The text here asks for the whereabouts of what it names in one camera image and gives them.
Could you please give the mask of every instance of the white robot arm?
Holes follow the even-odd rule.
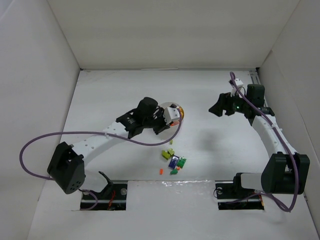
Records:
[[[47,172],[66,194],[79,188],[99,193],[111,181],[103,172],[100,174],[104,178],[88,172],[85,174],[85,167],[89,162],[111,147],[142,133],[143,129],[152,128],[155,134],[159,134],[179,119],[178,106],[162,108],[154,99],[145,97],[137,108],[118,117],[106,127],[104,135],[94,135],[70,145],[60,143],[54,151]]]
[[[233,82],[232,80],[229,82],[232,86],[232,92],[221,93],[217,103],[209,109],[209,112],[218,117],[223,115],[223,111],[227,116],[233,115],[235,112],[244,114],[259,134],[269,155],[269,162],[263,173],[237,173],[233,179],[233,185],[224,186],[229,191],[228,196],[235,199],[247,197],[247,191],[244,189],[249,189],[250,193],[253,190],[261,190],[265,193],[294,194],[295,173],[289,153],[293,155],[297,166],[298,194],[302,194],[305,189],[310,160],[307,155],[298,154],[289,144],[282,130],[278,127],[274,112],[270,107],[264,106],[265,87],[258,84],[248,84],[245,96],[241,94],[247,99],[246,101],[235,91],[234,84],[239,89],[243,86],[242,81],[234,78]],[[259,112],[267,116],[270,122],[254,108],[258,108]]]

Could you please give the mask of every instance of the cable connector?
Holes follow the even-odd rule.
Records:
[[[244,83],[243,83],[239,78],[236,78],[236,79],[234,80],[234,82],[235,82],[235,84],[236,84],[236,86],[237,86],[238,88],[241,88],[241,87],[244,86]],[[236,92],[237,92],[237,89],[235,88],[235,86],[234,86],[234,84],[233,84],[233,82],[232,82],[231,80],[229,81],[229,83],[230,83],[230,85],[232,86],[231,96],[234,96],[234,95],[236,94]]]

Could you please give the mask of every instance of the green lego brick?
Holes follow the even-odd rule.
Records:
[[[165,150],[162,150],[161,155],[162,155],[162,157],[164,157],[167,160],[169,160],[171,158],[170,154],[167,153]]]
[[[178,173],[178,170],[177,169],[173,169],[170,174],[177,174]]]
[[[177,167],[180,167],[181,169],[183,169],[186,161],[187,161],[187,159],[185,159],[185,158],[183,158],[183,157],[180,157],[178,163],[176,164]]]
[[[175,151],[172,148],[170,148],[168,150],[168,154],[170,154],[170,156],[172,157],[173,155],[175,155]]]

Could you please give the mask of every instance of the white wall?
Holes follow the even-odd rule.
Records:
[[[48,0],[81,68],[255,68],[299,0]]]
[[[10,3],[12,3],[13,0],[0,0],[0,18],[5,13],[7,8],[9,7]]]
[[[63,129],[80,68],[47,0],[10,2],[0,12],[0,239],[24,240],[44,182],[21,169],[19,152]],[[27,167],[46,174],[58,140],[30,146]]]
[[[259,70],[268,104],[292,145],[311,160],[306,195],[320,230],[320,1],[300,0]]]

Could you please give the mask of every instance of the screw hole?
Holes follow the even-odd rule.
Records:
[[[217,187],[216,188],[216,193],[221,195],[223,193],[222,190],[223,190],[222,187]]]

